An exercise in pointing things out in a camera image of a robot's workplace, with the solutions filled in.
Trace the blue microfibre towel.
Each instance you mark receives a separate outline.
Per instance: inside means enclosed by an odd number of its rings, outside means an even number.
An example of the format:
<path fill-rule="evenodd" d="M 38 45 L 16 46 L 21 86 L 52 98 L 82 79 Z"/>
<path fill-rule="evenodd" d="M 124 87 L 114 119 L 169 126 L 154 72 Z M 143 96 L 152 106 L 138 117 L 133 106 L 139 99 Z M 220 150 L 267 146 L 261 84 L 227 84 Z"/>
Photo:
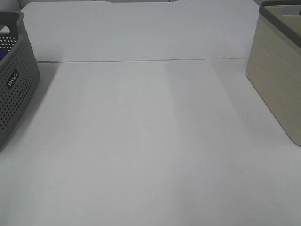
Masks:
<path fill-rule="evenodd" d="M 0 61 L 6 56 L 7 50 L 0 48 Z"/>

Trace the beige storage bin grey rim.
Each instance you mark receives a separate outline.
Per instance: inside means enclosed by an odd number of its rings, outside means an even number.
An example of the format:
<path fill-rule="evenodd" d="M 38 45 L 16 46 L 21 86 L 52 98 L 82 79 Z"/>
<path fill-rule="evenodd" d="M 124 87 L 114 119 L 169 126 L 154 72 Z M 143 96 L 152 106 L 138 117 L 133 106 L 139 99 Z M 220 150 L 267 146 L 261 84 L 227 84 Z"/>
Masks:
<path fill-rule="evenodd" d="M 246 76 L 284 132 L 301 144 L 301 15 L 284 15 L 299 0 L 269 0 L 259 15 Z"/>

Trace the grey perforated plastic basket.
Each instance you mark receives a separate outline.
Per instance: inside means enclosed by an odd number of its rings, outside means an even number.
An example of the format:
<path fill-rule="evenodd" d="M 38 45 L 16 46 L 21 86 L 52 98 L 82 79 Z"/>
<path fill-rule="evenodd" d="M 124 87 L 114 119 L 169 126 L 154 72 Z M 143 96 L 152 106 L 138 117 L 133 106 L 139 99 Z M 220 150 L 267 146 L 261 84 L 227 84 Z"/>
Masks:
<path fill-rule="evenodd" d="M 40 81 L 40 71 L 25 25 L 24 13 L 1 11 L 0 35 L 6 56 L 0 61 L 0 145 L 4 146 L 23 116 Z"/>

